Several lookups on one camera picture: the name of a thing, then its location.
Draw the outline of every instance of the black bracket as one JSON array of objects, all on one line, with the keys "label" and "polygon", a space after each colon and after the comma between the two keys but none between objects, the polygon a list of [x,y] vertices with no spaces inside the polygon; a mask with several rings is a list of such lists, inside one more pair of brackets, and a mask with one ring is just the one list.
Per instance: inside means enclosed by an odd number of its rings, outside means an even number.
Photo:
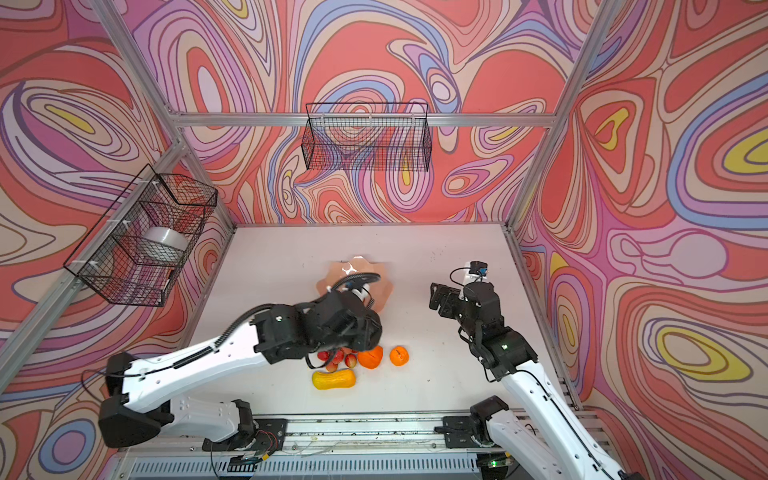
[{"label": "black bracket", "polygon": [[445,446],[449,449],[497,446],[488,436],[485,423],[501,410],[509,410],[509,407],[499,397],[492,396],[474,404],[469,409],[469,416],[443,417],[442,427],[435,427],[435,432],[443,434]]},{"label": "black bracket", "polygon": [[[254,419],[253,436],[250,437],[250,445],[248,445],[248,448],[245,451],[266,452],[267,450],[270,450],[271,452],[278,452],[282,450],[283,443],[285,443],[287,425],[288,420],[286,419]],[[261,433],[259,430],[269,432],[272,435],[269,433]],[[203,440],[204,452],[210,452],[211,450],[214,452],[231,452],[235,448],[242,447],[232,447],[227,440],[224,442],[212,442],[209,439]]]},{"label": "black bracket", "polygon": [[435,427],[435,432],[442,433],[447,449],[477,449],[479,445],[472,440],[472,418],[442,417],[442,428]]}]

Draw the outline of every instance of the yellow squash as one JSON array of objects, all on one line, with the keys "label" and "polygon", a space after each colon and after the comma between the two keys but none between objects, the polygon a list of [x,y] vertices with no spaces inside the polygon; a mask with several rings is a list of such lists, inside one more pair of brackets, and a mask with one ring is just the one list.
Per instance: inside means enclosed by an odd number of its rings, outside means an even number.
[{"label": "yellow squash", "polygon": [[352,370],[339,370],[334,373],[314,372],[312,384],[318,390],[348,389],[355,386],[355,373]]}]

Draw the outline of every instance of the orange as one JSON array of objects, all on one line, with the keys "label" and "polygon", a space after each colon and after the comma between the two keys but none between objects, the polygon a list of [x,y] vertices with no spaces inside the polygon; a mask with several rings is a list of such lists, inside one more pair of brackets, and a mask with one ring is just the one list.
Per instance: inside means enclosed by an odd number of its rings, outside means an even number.
[{"label": "orange", "polygon": [[389,353],[389,359],[394,366],[403,366],[408,363],[408,350],[404,346],[396,346]]},{"label": "orange", "polygon": [[379,364],[382,362],[382,358],[384,358],[384,349],[380,346],[377,346],[373,350],[360,352],[357,354],[357,362],[371,370],[379,366]]}]

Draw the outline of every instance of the tape roll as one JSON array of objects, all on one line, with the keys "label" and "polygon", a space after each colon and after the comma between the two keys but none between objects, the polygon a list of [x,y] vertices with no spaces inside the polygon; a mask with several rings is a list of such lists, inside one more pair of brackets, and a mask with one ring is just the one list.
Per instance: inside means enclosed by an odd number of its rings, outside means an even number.
[{"label": "tape roll", "polygon": [[149,240],[142,243],[144,253],[162,262],[179,260],[189,246],[184,235],[167,227],[152,227],[142,237]]}]

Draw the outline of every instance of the aluminum frame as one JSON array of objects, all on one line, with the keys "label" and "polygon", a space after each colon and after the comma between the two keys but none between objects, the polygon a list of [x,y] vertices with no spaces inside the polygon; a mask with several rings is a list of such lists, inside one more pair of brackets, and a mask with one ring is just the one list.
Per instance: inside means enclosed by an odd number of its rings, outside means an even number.
[{"label": "aluminum frame", "polygon": [[505,220],[508,226],[515,222],[515,219],[520,214],[520,209],[523,208],[527,201],[526,199],[533,189],[538,186],[538,181],[544,173],[544,168],[557,153],[558,140],[568,125],[568,116],[576,104],[576,98],[587,80],[595,58],[605,43],[605,37],[611,29],[614,17],[623,3],[624,0],[604,0],[598,7],[598,12],[590,26],[581,51],[579,51],[579,56],[574,63],[571,75],[565,82],[565,88],[563,88],[558,106],[555,109],[556,119],[552,128],[541,139],[536,155],[531,160],[528,173],[523,178],[522,185],[515,197],[515,202],[512,204],[512,209],[510,209],[509,215]]},{"label": "aluminum frame", "polygon": [[[180,143],[173,143],[171,148],[160,156],[154,168],[157,171],[169,171],[178,160],[181,150]],[[150,169],[149,173],[145,175],[148,177],[143,177],[142,180],[148,180],[154,175],[154,172]],[[111,218],[123,217],[147,185],[147,183],[139,183],[113,212]],[[107,221],[106,225],[83,248],[76,260],[82,261],[90,258],[116,226],[115,222]],[[84,287],[86,286],[82,280],[62,269],[56,283],[48,289],[48,292],[22,321],[21,325],[11,333],[0,349],[0,393],[5,391],[8,384],[27,362],[29,356],[35,352],[48,331],[56,324],[62,313]]]},{"label": "aluminum frame", "polygon": [[[172,110],[170,104],[161,93],[160,87],[152,76],[147,62],[141,55],[141,51],[139,50],[133,35],[131,35],[122,16],[114,6],[114,2],[112,0],[91,0],[91,5],[94,12],[96,12],[96,15],[99,17],[101,25],[112,40],[114,47],[125,61],[128,73],[139,84],[144,94],[147,95],[147,99],[149,100],[157,119],[168,132],[169,136],[174,140],[181,142],[184,146],[185,152],[183,155],[192,157],[194,160],[186,162],[192,175],[201,182],[214,185],[208,172],[203,167],[200,158],[197,157],[194,149],[190,147],[187,138],[184,136],[183,128],[176,125],[174,120],[170,117],[170,112]],[[234,227],[234,223],[232,222],[229,212],[221,203],[217,204],[217,212],[227,228],[231,230]]]},{"label": "aluminum frame", "polygon": [[[603,45],[604,38],[611,26],[613,17],[622,3],[623,0],[605,0],[601,3],[581,52],[574,63],[573,70],[571,71],[561,97],[558,100],[555,113],[430,114],[428,116],[430,124],[434,127],[526,126],[547,128],[548,131],[541,139],[537,154],[531,161],[529,172],[525,175],[515,204],[505,221],[505,228],[507,230],[505,234],[508,238],[511,254],[518,265],[518,272],[523,279],[531,305],[534,307],[534,313],[537,317],[539,326],[542,328],[542,334],[545,337],[545,341],[549,339],[552,343],[550,354],[553,358],[558,359],[557,362],[554,362],[556,368],[558,367],[558,364],[562,364],[559,349],[554,346],[554,342],[552,341],[554,337],[551,334],[551,330],[548,332],[546,331],[549,327],[546,322],[546,315],[542,311],[541,304],[538,302],[535,292],[532,289],[532,280],[529,278],[525,269],[522,268],[523,264],[519,245],[517,245],[514,233],[511,231],[511,226],[514,219],[519,215],[519,210],[525,204],[526,199],[538,185],[545,165],[550,161],[551,156],[554,153],[557,139],[560,137],[561,132],[567,124],[568,114],[573,108],[578,92],[581,90],[581,87],[586,80],[594,58],[599,52],[600,47]],[[213,184],[210,176],[205,171],[200,158],[195,151],[190,148],[190,145],[184,136],[185,127],[206,125],[300,127],[306,123],[306,116],[298,113],[193,114],[174,112],[170,107],[170,104],[162,95],[157,82],[151,75],[144,58],[139,52],[131,33],[128,31],[126,24],[115,8],[112,0],[92,0],[91,4],[114,43],[115,48],[124,59],[129,74],[139,84],[139,87],[144,94],[147,95],[159,122],[169,136],[174,139],[172,147],[163,154],[161,160],[155,165],[157,171],[171,171],[183,156],[187,156],[188,161],[186,163],[190,172],[198,180],[207,184]],[[134,189],[132,197],[135,197],[136,190],[140,189]],[[129,206],[130,202],[126,199],[121,207],[115,212],[115,215],[119,214],[122,209]],[[222,222],[225,224],[225,228],[230,232],[227,236],[227,245],[225,246],[224,251],[224,254],[226,254],[234,232],[234,224],[227,210],[223,208],[221,204],[217,205],[217,211]],[[94,237],[94,240],[88,244],[84,253],[80,255],[80,258],[82,258],[89,249],[92,247],[95,248],[94,245],[98,245],[97,240],[99,238],[103,240],[103,237],[108,235],[108,230],[109,229],[107,228],[102,229],[102,231]],[[217,271],[221,264],[222,262],[217,262]],[[206,285],[203,297],[193,312],[192,319],[195,321],[196,319],[199,319],[205,300],[207,299],[208,294],[210,294],[210,288],[214,283],[213,280],[215,280],[217,271],[211,276]],[[10,335],[5,342],[5,345],[0,349],[0,392],[2,392],[11,382],[16,373],[25,364],[28,357],[35,351],[39,343],[45,337],[45,334],[54,325],[56,320],[58,320],[66,307],[69,306],[81,288],[82,284],[80,280],[74,278],[69,273],[64,273],[24,322]],[[561,378],[564,378],[567,384],[569,383],[569,376],[562,375],[561,371],[558,371],[558,375],[561,376]],[[578,396],[573,395],[572,391],[571,398],[576,405],[579,404]]]},{"label": "aluminum frame", "polygon": [[[169,116],[178,127],[303,127],[306,125],[306,114],[174,112]],[[397,114],[387,114],[387,116],[392,117]],[[555,119],[555,114],[427,114],[430,127],[552,127]]]}]

